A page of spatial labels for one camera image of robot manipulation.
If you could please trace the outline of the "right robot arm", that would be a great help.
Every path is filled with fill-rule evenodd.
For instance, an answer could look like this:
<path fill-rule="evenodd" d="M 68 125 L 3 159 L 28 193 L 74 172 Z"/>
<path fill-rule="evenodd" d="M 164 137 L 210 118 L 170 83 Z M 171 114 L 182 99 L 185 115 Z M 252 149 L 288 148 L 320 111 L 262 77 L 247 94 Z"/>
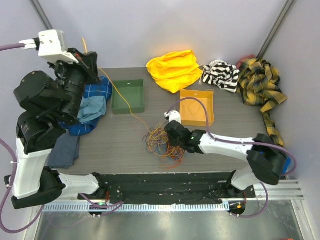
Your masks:
<path fill-rule="evenodd" d="M 275 186 L 283 174 L 287 155 L 264 134 L 243 139 L 225 137 L 205 130 L 190 131 L 176 120 L 170 121 L 164 130 L 170 145 L 188 153 L 223 155 L 248 163 L 248 167 L 231 173 L 225 186 L 230 197 L 238 197 L 259 182 Z"/>

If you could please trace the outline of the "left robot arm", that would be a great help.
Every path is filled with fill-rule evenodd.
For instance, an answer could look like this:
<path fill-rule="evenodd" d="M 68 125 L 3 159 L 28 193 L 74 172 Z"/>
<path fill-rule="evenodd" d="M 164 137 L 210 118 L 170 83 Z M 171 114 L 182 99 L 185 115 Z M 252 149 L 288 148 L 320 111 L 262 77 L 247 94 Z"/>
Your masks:
<path fill-rule="evenodd" d="M 32 71 L 13 92 L 24 112 L 17 120 L 14 173 L 4 180 L 16 210 L 45 205 L 64 195 L 87 194 L 100 200 L 107 192 L 98 173 L 67 175 L 46 166 L 58 138 L 66 132 L 62 124 L 78 123 L 86 85 L 100 81 L 96 52 L 75 48 L 67 52 L 71 62 L 62 57 L 49 62 L 55 79 Z"/>

